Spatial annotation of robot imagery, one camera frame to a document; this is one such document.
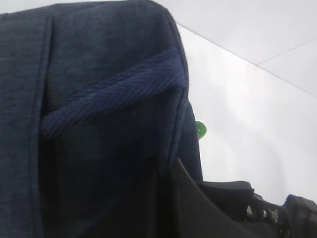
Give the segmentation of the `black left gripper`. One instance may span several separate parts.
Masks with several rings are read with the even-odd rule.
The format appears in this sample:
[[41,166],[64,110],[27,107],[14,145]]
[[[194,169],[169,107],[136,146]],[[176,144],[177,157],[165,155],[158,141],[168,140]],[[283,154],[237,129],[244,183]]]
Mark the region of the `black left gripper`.
[[317,204],[288,195],[276,205],[246,182],[194,181],[181,161],[171,171],[179,238],[315,238]]

